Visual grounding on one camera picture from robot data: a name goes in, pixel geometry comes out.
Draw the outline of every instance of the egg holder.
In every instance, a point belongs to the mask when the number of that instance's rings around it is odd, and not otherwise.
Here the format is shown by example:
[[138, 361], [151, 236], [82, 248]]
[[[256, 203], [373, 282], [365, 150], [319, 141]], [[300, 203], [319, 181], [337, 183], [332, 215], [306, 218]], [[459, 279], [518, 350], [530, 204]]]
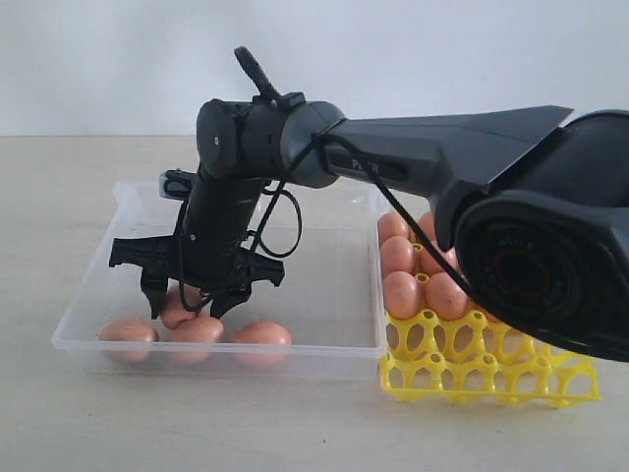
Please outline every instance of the egg holder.
[[[416, 278], [422, 285], [429, 280], [424, 273]], [[592, 358], [491, 322], [472, 303], [456, 321], [442, 320], [426, 306], [404, 321], [387, 313], [386, 333], [380, 384], [401, 401], [440, 395], [459, 404], [482, 398], [505, 406], [545, 400], [563, 408], [600, 400]]]

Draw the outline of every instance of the white background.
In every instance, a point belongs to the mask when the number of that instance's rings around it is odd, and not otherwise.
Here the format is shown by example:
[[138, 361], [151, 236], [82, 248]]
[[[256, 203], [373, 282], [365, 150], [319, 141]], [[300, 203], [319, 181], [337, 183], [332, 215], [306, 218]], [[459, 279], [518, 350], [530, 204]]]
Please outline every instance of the white background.
[[629, 108], [618, 1], [0, 0], [0, 135], [192, 134], [213, 97], [280, 91], [349, 117]]

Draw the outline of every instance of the robotic arm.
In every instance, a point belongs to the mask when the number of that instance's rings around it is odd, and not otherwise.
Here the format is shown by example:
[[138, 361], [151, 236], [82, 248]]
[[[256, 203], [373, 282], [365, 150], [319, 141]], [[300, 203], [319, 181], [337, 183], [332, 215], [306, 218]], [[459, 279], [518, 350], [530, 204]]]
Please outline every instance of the robotic arm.
[[[181, 200], [172, 235], [116, 239], [110, 266], [143, 269], [152, 317], [168, 279], [197, 311], [220, 318], [255, 281], [278, 286], [281, 258], [261, 233], [290, 182], [321, 189], [339, 177], [377, 185], [432, 256], [497, 318], [549, 344], [629, 362], [629, 113], [599, 111], [561, 127], [556, 106], [420, 118], [351, 120], [333, 104], [281, 95], [244, 47], [235, 51], [259, 95], [214, 99], [197, 122], [196, 174], [163, 174]], [[274, 190], [268, 190], [277, 181]], [[447, 264], [389, 189], [427, 198]], [[271, 195], [256, 231], [262, 194]], [[246, 249], [244, 242], [253, 238]], [[257, 252], [263, 248], [271, 257]], [[184, 283], [204, 296], [190, 306]]]

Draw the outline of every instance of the table surface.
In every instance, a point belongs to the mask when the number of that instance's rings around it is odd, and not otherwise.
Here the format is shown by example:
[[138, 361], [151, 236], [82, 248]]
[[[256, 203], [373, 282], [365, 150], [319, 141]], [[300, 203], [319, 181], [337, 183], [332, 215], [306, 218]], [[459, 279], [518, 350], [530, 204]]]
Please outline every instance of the table surface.
[[377, 382], [82, 374], [50, 337], [116, 209], [112, 187], [195, 169], [194, 138], [4, 138], [0, 159], [3, 470], [605, 471], [626, 462], [629, 370], [610, 362], [598, 362], [602, 401], [565, 410], [406, 404]]

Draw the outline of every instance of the transparent plastic tray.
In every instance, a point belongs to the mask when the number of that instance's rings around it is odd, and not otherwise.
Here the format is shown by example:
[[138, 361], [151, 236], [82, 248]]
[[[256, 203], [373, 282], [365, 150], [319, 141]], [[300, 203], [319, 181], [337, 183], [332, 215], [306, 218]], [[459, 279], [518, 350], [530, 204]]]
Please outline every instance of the transparent plastic tray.
[[[53, 334], [54, 346], [67, 351], [88, 372], [375, 379], [378, 362], [386, 352], [376, 234], [377, 218], [387, 209], [386, 202], [375, 187], [345, 180], [319, 190], [287, 188], [300, 202], [304, 233], [297, 252], [284, 260], [282, 284], [274, 287], [270, 282], [255, 282], [251, 300], [223, 317], [224, 342], [169, 342], [169, 331], [154, 321], [161, 340], [146, 345], [97, 338], [107, 324], [120, 318], [150, 321], [149, 306], [140, 291], [140, 268], [110, 268], [109, 253], [115, 237], [171, 234], [179, 203], [161, 199], [157, 182], [118, 183], [114, 188], [118, 210]], [[268, 198], [262, 197], [250, 227], [256, 227], [267, 203]], [[296, 236], [295, 211], [281, 199], [263, 239], [270, 249], [283, 252]], [[292, 333], [293, 344], [231, 342], [234, 332], [257, 320], [284, 325]], [[106, 355], [136, 348], [150, 350], [146, 361], [120, 364]], [[172, 360], [174, 351], [199, 350], [211, 353], [202, 363], [182, 366]], [[235, 356], [277, 350], [285, 350], [287, 356], [264, 368], [244, 366]]]

